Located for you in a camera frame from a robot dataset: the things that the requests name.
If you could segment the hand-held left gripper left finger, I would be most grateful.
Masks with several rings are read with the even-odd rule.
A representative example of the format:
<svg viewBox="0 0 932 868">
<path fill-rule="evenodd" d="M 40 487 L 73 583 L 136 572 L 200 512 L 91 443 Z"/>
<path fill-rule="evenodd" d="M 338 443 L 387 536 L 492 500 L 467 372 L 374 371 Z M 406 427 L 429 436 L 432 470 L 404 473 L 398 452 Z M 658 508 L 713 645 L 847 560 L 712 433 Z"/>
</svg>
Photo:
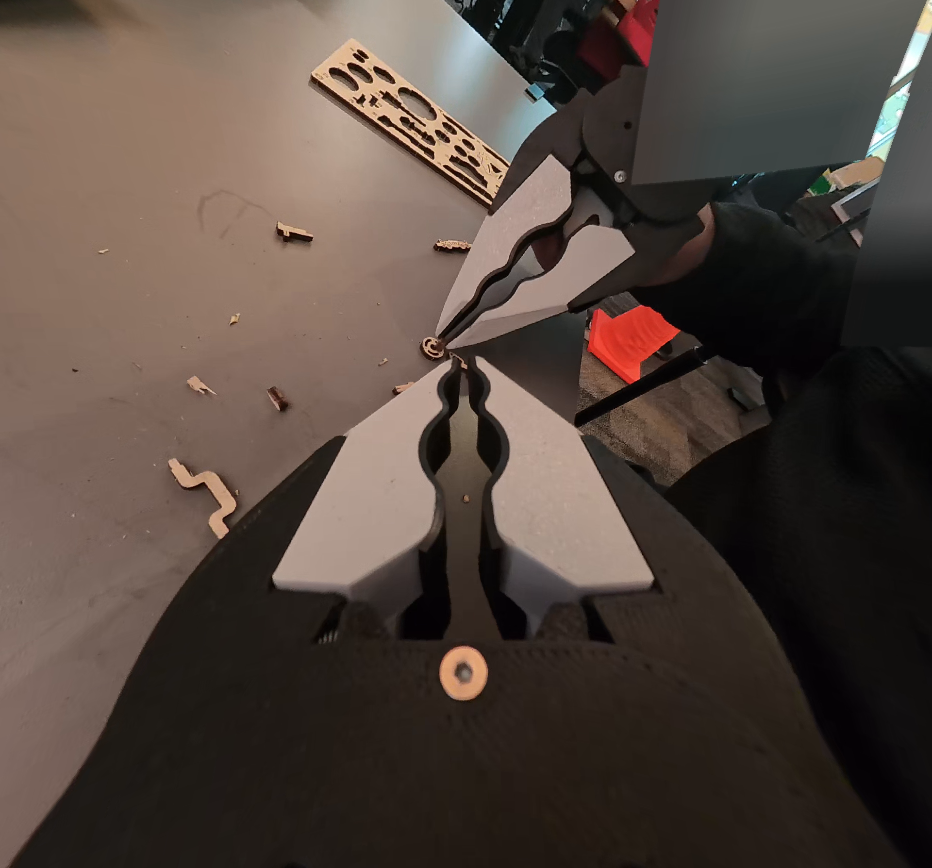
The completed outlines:
<svg viewBox="0 0 932 868">
<path fill-rule="evenodd" d="M 460 370 L 457 360 L 437 367 L 339 438 L 273 573 L 277 589 L 365 603 L 402 638 L 446 633 L 447 509 L 437 473 L 451 451 Z"/>
</svg>

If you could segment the zigzag wooden part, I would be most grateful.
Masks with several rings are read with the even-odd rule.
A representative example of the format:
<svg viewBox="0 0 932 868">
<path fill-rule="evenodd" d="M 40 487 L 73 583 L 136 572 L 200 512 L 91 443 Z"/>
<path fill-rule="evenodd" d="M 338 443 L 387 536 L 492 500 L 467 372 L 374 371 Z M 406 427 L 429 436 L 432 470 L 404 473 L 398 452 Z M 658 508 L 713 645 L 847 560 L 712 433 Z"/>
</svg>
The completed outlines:
<svg viewBox="0 0 932 868">
<path fill-rule="evenodd" d="M 171 475 L 182 488 L 196 489 L 203 486 L 210 491 L 216 500 L 216 510 L 210 514 L 208 524 L 217 539 L 225 538 L 229 533 L 227 519 L 236 511 L 238 504 L 224 481 L 213 471 L 192 474 L 175 458 L 169 459 L 168 466 Z"/>
</svg>

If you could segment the thin wooden parts sheet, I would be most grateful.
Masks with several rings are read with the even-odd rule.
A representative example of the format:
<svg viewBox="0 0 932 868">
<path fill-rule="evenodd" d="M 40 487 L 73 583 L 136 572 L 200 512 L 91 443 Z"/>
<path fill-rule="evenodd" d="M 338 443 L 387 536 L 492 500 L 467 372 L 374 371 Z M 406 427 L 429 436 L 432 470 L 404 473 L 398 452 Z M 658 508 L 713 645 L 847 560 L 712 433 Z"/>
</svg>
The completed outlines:
<svg viewBox="0 0 932 868">
<path fill-rule="evenodd" d="M 361 43 L 345 42 L 311 81 L 484 208 L 492 206 L 509 162 Z"/>
</svg>

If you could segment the person's right forearm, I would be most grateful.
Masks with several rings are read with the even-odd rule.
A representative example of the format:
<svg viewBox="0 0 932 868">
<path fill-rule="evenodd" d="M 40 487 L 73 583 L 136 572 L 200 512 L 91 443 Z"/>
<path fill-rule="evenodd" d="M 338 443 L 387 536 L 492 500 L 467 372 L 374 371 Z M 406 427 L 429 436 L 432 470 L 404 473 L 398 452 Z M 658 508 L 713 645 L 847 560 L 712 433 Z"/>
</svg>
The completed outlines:
<svg viewBox="0 0 932 868">
<path fill-rule="evenodd" d="M 804 381 L 841 349 L 858 251 L 847 235 L 817 243 L 776 214 L 714 202 L 715 237 L 683 279 L 634 299 L 728 361 Z"/>
</svg>

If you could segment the red object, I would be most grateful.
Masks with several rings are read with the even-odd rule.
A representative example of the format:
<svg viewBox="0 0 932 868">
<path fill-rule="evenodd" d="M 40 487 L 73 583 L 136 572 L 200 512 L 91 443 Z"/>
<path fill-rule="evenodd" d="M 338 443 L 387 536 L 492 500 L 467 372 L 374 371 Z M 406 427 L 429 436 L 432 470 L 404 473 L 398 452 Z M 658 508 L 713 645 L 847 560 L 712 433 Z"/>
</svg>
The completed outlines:
<svg viewBox="0 0 932 868">
<path fill-rule="evenodd" d="M 646 306 L 616 317 L 597 308 L 588 350 L 625 384 L 634 384 L 640 379 L 641 365 L 679 333 L 679 328 Z"/>
</svg>

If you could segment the red plastic fixture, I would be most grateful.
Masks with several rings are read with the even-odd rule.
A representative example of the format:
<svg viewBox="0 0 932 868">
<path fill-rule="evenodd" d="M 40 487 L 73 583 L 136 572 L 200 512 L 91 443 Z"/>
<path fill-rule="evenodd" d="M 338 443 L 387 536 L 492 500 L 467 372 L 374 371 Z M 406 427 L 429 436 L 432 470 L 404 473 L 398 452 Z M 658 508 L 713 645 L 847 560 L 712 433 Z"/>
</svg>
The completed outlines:
<svg viewBox="0 0 932 868">
<path fill-rule="evenodd" d="M 617 79 L 623 67 L 649 66 L 660 0 L 635 0 L 630 11 L 616 17 L 609 9 L 590 23 L 577 57 L 600 85 Z"/>
</svg>

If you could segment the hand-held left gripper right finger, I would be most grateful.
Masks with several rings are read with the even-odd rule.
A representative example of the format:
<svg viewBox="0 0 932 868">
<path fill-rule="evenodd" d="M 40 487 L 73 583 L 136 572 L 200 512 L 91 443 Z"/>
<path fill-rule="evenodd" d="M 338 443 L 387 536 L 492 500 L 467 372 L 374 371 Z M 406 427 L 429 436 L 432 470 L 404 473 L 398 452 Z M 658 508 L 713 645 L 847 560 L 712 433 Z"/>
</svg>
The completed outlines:
<svg viewBox="0 0 932 868">
<path fill-rule="evenodd" d="M 482 494 L 480 580 L 502 637 L 559 604 L 649 591 L 654 575 L 578 430 L 483 357 L 468 364 Z"/>
</svg>

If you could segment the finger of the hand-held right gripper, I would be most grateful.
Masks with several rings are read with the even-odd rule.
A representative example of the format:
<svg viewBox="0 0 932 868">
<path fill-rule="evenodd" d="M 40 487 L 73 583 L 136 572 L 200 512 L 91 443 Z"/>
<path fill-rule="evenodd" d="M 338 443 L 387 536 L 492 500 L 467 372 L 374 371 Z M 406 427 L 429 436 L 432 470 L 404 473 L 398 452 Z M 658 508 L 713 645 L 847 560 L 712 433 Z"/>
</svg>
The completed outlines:
<svg viewBox="0 0 932 868">
<path fill-rule="evenodd" d="M 436 334 L 451 335 L 474 313 L 483 293 L 509 274 L 532 235 L 555 229 L 571 206 L 571 174 L 548 155 L 483 221 L 450 289 Z"/>
<path fill-rule="evenodd" d="M 476 345 L 564 314 L 579 295 L 634 253 L 622 232 L 582 227 L 553 268 L 519 281 L 504 303 L 484 310 L 460 335 L 448 338 L 447 348 Z"/>
</svg>

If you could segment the person's right hand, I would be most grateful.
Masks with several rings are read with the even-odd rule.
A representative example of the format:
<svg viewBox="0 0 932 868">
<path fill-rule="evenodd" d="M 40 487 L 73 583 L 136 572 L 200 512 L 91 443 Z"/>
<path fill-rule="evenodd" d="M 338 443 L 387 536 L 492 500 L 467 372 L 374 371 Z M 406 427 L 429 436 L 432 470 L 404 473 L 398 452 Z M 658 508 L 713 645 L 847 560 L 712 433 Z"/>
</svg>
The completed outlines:
<svg viewBox="0 0 932 868">
<path fill-rule="evenodd" d="M 705 260 L 716 233 L 715 217 L 711 205 L 707 204 L 697 216 L 703 223 L 703 231 L 683 245 L 676 255 L 670 257 L 659 270 L 654 285 L 679 281 L 698 268 Z"/>
</svg>

